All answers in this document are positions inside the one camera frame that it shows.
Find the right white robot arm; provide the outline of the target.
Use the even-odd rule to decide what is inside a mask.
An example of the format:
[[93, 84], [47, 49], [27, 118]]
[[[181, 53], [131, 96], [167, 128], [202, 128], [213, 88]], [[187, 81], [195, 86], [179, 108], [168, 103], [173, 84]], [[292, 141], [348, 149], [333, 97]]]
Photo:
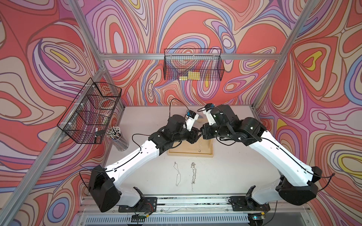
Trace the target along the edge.
[[250, 207], [279, 200], [300, 206], [317, 197], [316, 182], [321, 179], [322, 170], [296, 158], [259, 120], [253, 117], [239, 119], [229, 105], [207, 104], [198, 112], [207, 118], [201, 128], [203, 139], [242, 143], [257, 151], [280, 173], [280, 177], [269, 184], [250, 187], [245, 197]]

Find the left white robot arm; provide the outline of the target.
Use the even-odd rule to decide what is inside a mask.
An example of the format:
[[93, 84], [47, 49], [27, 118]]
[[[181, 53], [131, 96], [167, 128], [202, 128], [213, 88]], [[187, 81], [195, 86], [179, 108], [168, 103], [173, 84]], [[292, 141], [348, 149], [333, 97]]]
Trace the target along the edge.
[[125, 158], [105, 168], [93, 168], [87, 189], [99, 210], [107, 212], [116, 205], [138, 207], [143, 194], [136, 187], [122, 187], [122, 183], [142, 165], [172, 149], [175, 142], [196, 143], [201, 136], [201, 131], [193, 126], [198, 118], [191, 110], [185, 116], [173, 115], [166, 126], [149, 135], [143, 145]]

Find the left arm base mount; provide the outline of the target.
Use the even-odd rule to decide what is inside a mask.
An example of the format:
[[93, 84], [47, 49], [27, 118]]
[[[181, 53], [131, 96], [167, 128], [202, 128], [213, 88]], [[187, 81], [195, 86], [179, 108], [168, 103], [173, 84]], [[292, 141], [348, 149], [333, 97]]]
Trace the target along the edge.
[[157, 197], [145, 196], [137, 187], [122, 188], [120, 200], [117, 203], [118, 212], [154, 213], [157, 208]]

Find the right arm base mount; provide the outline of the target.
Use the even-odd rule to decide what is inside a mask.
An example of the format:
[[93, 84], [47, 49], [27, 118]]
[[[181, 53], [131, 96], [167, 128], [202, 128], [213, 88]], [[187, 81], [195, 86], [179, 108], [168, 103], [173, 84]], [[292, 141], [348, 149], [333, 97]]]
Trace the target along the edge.
[[231, 196], [228, 203], [232, 206], [233, 211], [259, 211], [268, 212], [271, 208], [268, 203], [259, 204], [252, 199], [252, 192], [256, 186], [251, 186], [246, 195]]

